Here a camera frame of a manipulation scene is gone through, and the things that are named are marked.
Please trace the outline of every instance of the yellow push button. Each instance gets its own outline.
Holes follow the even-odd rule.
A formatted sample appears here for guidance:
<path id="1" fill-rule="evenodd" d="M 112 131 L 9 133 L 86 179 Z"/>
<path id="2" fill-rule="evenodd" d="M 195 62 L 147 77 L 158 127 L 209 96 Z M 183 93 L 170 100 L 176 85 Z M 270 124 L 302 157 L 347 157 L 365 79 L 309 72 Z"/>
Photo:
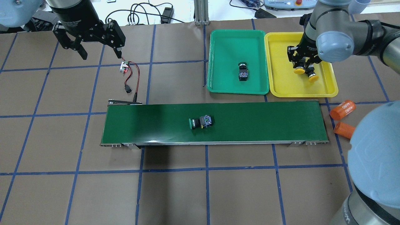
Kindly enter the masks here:
<path id="1" fill-rule="evenodd" d="M 310 77 L 308 78 L 308 81 L 314 82 L 314 81 L 317 81 L 318 78 L 319 78 L 318 75 L 310 76 Z"/>
<path id="2" fill-rule="evenodd" d="M 295 74 L 303 74 L 303 73 L 305 73 L 306 71 L 304 70 L 304 69 L 302 69 L 302 68 L 297 68 L 297 69 L 295 69 L 294 70 L 294 73 Z"/>

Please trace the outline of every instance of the blue tape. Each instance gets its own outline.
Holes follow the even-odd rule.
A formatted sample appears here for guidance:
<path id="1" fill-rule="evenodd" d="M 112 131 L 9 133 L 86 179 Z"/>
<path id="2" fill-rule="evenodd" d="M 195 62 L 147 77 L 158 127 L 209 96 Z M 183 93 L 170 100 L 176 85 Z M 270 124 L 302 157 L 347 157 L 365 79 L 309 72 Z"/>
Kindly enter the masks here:
<path id="1" fill-rule="evenodd" d="M 209 167 L 208 170 L 245 170 L 245 169 L 275 169 L 275 166 L 248 167 Z"/>
<path id="2" fill-rule="evenodd" d="M 327 108 L 328 108 L 328 113 L 330 113 L 329 104 L 327 105 Z M 335 128 L 335 122 L 333 121 L 332 117 L 330 117 L 330 121 L 332 123 L 332 128 Z M 350 176 L 349 176 L 349 173 L 348 173 L 348 170 L 347 170 L 346 161 L 345 161 L 344 156 L 343 156 L 343 151 L 342 151 L 342 146 L 340 144 L 339 136 L 337 134 L 335 134 L 335 138 L 336 138 L 336 143 L 338 144 L 339 154 L 340 154 L 340 157 L 342 159 L 342 165 L 343 165 L 343 169 L 344 169 L 344 174 L 346 175 L 347 184 L 349 186 L 350 192 L 353 192 L 353 186 L 351 185 Z"/>
<path id="3" fill-rule="evenodd" d="M 8 186 L 6 198 L 5 198 L 5 200 L 4 200 L 3 207 L 2 207 L 1 212 L 0 212 L 0 221 L 2 220 L 2 217 L 3 217 L 3 214 L 4 214 L 4 210 L 5 210 L 5 208 L 6 208 L 7 201 L 8 201 L 8 198 L 9 198 L 9 196 L 10 196 L 11 188 L 12 188 L 12 185 L 14 184 L 14 179 L 15 179 L 15 176 L 16 176 L 16 174 L 17 174 L 18 167 L 19 167 L 19 165 L 20 165 L 20 163 L 21 163 L 21 159 L 22 159 L 22 155 L 23 155 L 24 150 L 25 150 L 26 142 L 28 141 L 29 133 L 30 133 L 30 131 L 31 131 L 31 129 L 32 129 L 33 120 L 34 120 L 34 118 L 35 118 L 34 116 L 35 116 L 35 114 L 36 114 L 36 112 L 37 112 L 37 110 L 38 110 L 39 102 L 40 102 L 40 100 L 41 100 L 41 98 L 42 98 L 44 86 L 46 85 L 46 81 L 47 81 L 47 78 L 48 78 L 48 75 L 49 75 L 49 72 L 50 72 L 51 65 L 53 64 L 54 56 L 56 55 L 57 48 L 58 48 L 58 42 L 57 42 L 56 47 L 55 47 L 55 49 L 54 49 L 53 56 L 52 56 L 51 61 L 50 61 L 50 65 L 49 65 L 48 70 L 47 70 L 47 73 L 46 73 L 46 77 L 44 78 L 43 85 L 42 85 L 42 89 L 41 89 L 41 91 L 40 91 L 40 94 L 39 94 L 39 97 L 38 97 L 38 101 L 36 102 L 36 106 L 35 106 L 35 110 L 34 110 L 34 112 L 33 112 L 32 119 L 30 120 L 29 128 L 28 128 L 28 131 L 26 132 L 26 136 L 25 136 L 25 139 L 24 139 L 24 143 L 23 143 L 23 145 L 22 145 L 22 148 L 21 148 L 20 155 L 19 155 L 19 157 L 18 157 L 17 164 L 15 165 L 15 169 L 14 169 L 14 173 L 13 173 L 12 178 L 11 178 L 10 186 Z"/>
<path id="4" fill-rule="evenodd" d="M 342 167 L 343 164 L 316 164 L 316 165 L 286 165 L 278 166 L 280 169 L 295 169 L 295 168 L 327 168 L 327 167 Z"/>
<path id="5" fill-rule="evenodd" d="M 151 41 L 151 53 L 150 53 L 150 64 L 149 64 L 149 78 L 147 80 L 147 96 L 146 96 L 146 104 L 149 104 L 149 95 L 150 95 L 150 82 L 151 82 L 151 70 L 153 67 L 153 54 L 154 54 L 154 41 L 156 39 L 156 26 L 153 28 L 153 38 Z"/>
<path id="6" fill-rule="evenodd" d="M 272 144 L 272 153 L 274 155 L 274 165 L 275 165 L 274 167 L 275 167 L 275 174 L 276 174 L 276 184 L 278 186 L 278 196 L 279 196 L 280 212 L 282 214 L 282 223 L 283 223 L 283 225 L 286 225 L 285 210 L 284 210 L 284 207 L 283 207 L 283 199 L 282 199 L 282 190 L 280 188 L 279 165 L 278 165 L 278 159 L 276 157 L 275 144 Z"/>
<path id="7" fill-rule="evenodd" d="M 22 117 L 68 117 L 68 116 L 87 116 L 87 115 L 104 115 L 107 112 L 78 112 L 78 113 L 55 113 L 55 114 L 36 114 L 36 115 L 10 115 L 0 116 L 0 118 L 22 118 Z"/>
<path id="8" fill-rule="evenodd" d="M 12 40 L 12 43 L 11 43 L 11 45 L 10 45 L 10 48 L 8 49 L 6 58 L 4 59 L 3 65 L 1 66 L 0 72 L 3 71 L 4 66 L 6 65 L 8 56 L 10 55 L 11 49 L 12 49 L 12 47 L 14 46 L 15 40 L 17 39 L 17 35 L 18 35 L 18 33 L 15 33 L 14 39 Z"/>
<path id="9" fill-rule="evenodd" d="M 82 144 L 81 144 L 80 151 L 79 151 L 79 157 L 78 157 L 78 161 L 76 163 L 76 169 L 75 169 L 75 173 L 74 173 L 75 174 L 74 175 L 74 181 L 72 182 L 71 195 L 70 195 L 70 200 L 68 202 L 67 215 L 65 216 L 65 225 L 68 224 L 68 220 L 69 220 L 69 217 L 70 217 L 72 200 L 74 198 L 74 192 L 75 192 L 75 186 L 76 186 L 76 180 L 77 180 L 78 174 L 79 174 L 80 161 L 82 159 L 82 149 L 83 149 L 83 147 L 85 145 L 86 134 L 87 134 L 88 127 L 89 127 L 90 113 L 92 112 L 93 99 L 94 99 L 94 94 L 96 92 L 97 79 L 98 79 L 99 72 L 100 72 L 101 61 L 103 60 L 104 47 L 105 47 L 105 45 L 103 45 L 103 48 L 102 48 L 102 51 L 101 51 L 99 64 L 97 66 L 96 78 L 94 79 L 92 97 L 90 99 L 90 105 L 89 105 L 89 111 L 88 111 L 88 118 L 86 120 L 85 131 L 83 132 Z"/>
<path id="10" fill-rule="evenodd" d="M 194 63 L 194 62 L 204 62 L 205 60 L 186 60 L 186 61 L 171 61 L 171 62 L 152 62 L 152 65 L 155 64 L 176 64 L 176 63 Z"/>
<path id="11" fill-rule="evenodd" d="M 32 70 L 48 70 L 48 68 L 12 69 L 12 70 L 3 70 L 3 72 L 14 72 L 14 71 L 32 71 Z"/>
<path id="12" fill-rule="evenodd" d="M 254 19 L 251 19 L 251 25 L 253 26 L 253 30 L 255 30 L 256 26 L 254 25 Z"/>
<path id="13" fill-rule="evenodd" d="M 392 101 L 375 101 L 375 102 L 355 102 L 354 104 L 385 104 L 388 102 L 392 102 Z M 334 103 L 320 103 L 320 105 L 324 105 L 324 106 L 334 106 L 334 105 L 340 105 L 341 102 L 334 102 Z"/>
<path id="14" fill-rule="evenodd" d="M 137 65 L 149 65 L 149 62 L 137 62 Z M 118 66 L 120 67 L 121 64 L 106 64 L 106 65 L 101 65 L 101 67 L 110 67 L 110 66 Z"/>
<path id="15" fill-rule="evenodd" d="M 64 66 L 64 67 L 53 67 L 51 69 L 52 70 L 61 70 L 61 69 L 79 69 L 79 68 L 92 68 L 92 67 L 98 67 L 98 65 L 92 65 L 92 66 Z"/>
<path id="16" fill-rule="evenodd" d="M 76 186 L 76 180 L 78 178 L 78 171 L 79 171 L 79 166 L 80 166 L 80 160 L 82 158 L 82 150 L 79 152 L 79 157 L 78 157 L 78 162 L 76 164 L 76 169 L 74 172 L 74 181 L 72 182 L 72 189 L 71 189 L 71 194 L 70 194 L 70 200 L 68 201 L 68 208 L 67 208 L 67 215 L 65 217 L 65 225 L 68 224 L 68 220 L 70 218 L 70 212 L 71 212 L 71 206 L 72 206 L 72 199 L 74 198 L 74 193 L 75 193 L 75 186 Z"/>
<path id="17" fill-rule="evenodd" d="M 139 173 L 138 169 L 130 170 L 100 170 L 100 171 L 79 171 L 78 174 L 109 174 L 109 173 Z"/>
<path id="18" fill-rule="evenodd" d="M 379 78 L 379 74 L 378 74 L 378 72 L 376 71 L 374 64 L 372 63 L 372 60 L 371 60 L 371 57 L 370 57 L 370 56 L 368 56 L 368 60 L 369 60 L 369 62 L 370 62 L 370 64 L 371 64 L 371 67 L 372 67 L 374 73 L 375 73 L 376 79 L 377 79 L 378 82 L 379 82 L 380 88 L 382 89 L 383 94 L 385 95 L 386 101 L 390 101 L 390 100 L 389 100 L 389 97 L 388 97 L 388 94 L 386 93 L 386 90 L 385 90 L 385 88 L 383 87 L 382 81 L 381 81 L 380 78 Z"/>
<path id="19" fill-rule="evenodd" d="M 206 60 L 207 60 L 207 47 L 206 47 L 206 26 L 203 26 L 203 73 L 204 73 L 204 85 L 203 87 L 207 84 L 207 66 L 206 66 Z"/>
<path id="20" fill-rule="evenodd" d="M 142 148 L 142 154 L 140 155 L 140 172 L 139 172 L 139 180 L 138 180 L 138 194 L 136 198 L 136 211 L 135 211 L 135 225 L 138 225 L 139 221 L 139 201 L 140 201 L 140 193 L 142 191 L 142 175 L 143 175 L 143 162 L 144 162 L 144 147 Z"/>
<path id="21" fill-rule="evenodd" d="M 75 174 L 74 171 L 54 171 L 54 172 L 19 172 L 17 176 L 27 176 L 27 175 L 67 175 Z"/>
<path id="22" fill-rule="evenodd" d="M 22 117 L 33 117 L 33 115 L 12 115 L 12 116 L 0 116 L 0 118 L 22 118 Z"/>
<path id="23" fill-rule="evenodd" d="M 208 164 L 208 145 L 205 146 L 206 155 L 206 210 L 207 210 L 207 225 L 210 225 L 210 176 Z"/>

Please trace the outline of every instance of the orange cylinder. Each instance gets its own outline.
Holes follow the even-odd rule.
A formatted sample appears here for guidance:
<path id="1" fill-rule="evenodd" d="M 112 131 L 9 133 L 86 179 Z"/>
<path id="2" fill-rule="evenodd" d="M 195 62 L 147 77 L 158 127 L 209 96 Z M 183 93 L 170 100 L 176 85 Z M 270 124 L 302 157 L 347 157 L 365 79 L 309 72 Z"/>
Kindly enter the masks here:
<path id="1" fill-rule="evenodd" d="M 348 125 L 347 123 L 338 122 L 333 132 L 335 132 L 335 134 L 338 134 L 340 136 L 351 139 L 351 136 L 353 136 L 355 129 L 356 129 L 355 127 Z"/>
<path id="2" fill-rule="evenodd" d="M 332 109 L 329 113 L 330 117 L 334 120 L 341 120 L 343 117 L 349 115 L 352 111 L 356 109 L 356 104 L 350 100 L 346 100 L 338 105 L 336 108 Z"/>

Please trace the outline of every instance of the power adapter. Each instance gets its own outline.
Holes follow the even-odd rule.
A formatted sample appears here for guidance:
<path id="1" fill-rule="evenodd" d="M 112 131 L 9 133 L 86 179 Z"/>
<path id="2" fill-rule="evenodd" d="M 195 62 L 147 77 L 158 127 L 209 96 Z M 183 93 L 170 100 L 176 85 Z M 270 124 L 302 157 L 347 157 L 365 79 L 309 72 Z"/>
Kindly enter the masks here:
<path id="1" fill-rule="evenodd" d="M 163 16 L 172 17 L 174 15 L 174 8 L 165 7 L 164 12 L 162 13 Z M 162 24 L 170 24 L 171 19 L 167 17 L 161 17 Z"/>

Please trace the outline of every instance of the red wire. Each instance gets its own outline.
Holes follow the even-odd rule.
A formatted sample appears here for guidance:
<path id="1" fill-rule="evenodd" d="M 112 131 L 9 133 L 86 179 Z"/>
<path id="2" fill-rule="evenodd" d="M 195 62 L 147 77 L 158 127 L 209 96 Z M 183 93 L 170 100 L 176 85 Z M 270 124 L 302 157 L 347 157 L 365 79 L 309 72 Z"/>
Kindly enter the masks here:
<path id="1" fill-rule="evenodd" d="M 132 62 L 132 61 L 128 61 L 128 62 L 133 63 L 133 64 L 136 66 L 136 70 L 138 71 L 138 83 L 137 83 L 137 85 L 136 85 L 136 92 L 135 92 L 135 93 L 137 93 L 138 90 L 139 90 L 140 69 L 139 69 L 139 66 L 138 66 L 136 63 L 134 63 L 134 62 Z M 128 64 L 128 67 L 129 67 L 129 69 L 130 69 L 130 74 L 129 74 L 129 76 L 128 76 L 128 77 L 126 78 L 126 80 L 125 80 L 125 85 L 126 85 L 126 82 L 128 81 L 128 79 L 129 79 L 129 78 L 132 76 L 132 74 L 133 74 L 132 68 L 130 67 L 129 64 Z"/>
<path id="2" fill-rule="evenodd" d="M 139 79 L 140 79 L 140 69 L 139 69 L 139 66 L 136 63 L 134 63 L 132 61 L 128 61 L 128 62 L 131 62 L 131 63 L 135 64 L 136 70 L 138 71 L 138 83 L 136 85 L 136 92 L 138 92 L 138 90 L 139 90 Z"/>
<path id="3" fill-rule="evenodd" d="M 130 67 L 130 66 L 128 66 L 129 67 L 129 69 L 130 69 L 130 74 L 129 74 L 129 76 L 126 78 L 126 80 L 125 80 L 125 85 L 126 85 L 126 82 L 128 81 L 128 79 L 132 76 L 132 68 Z"/>

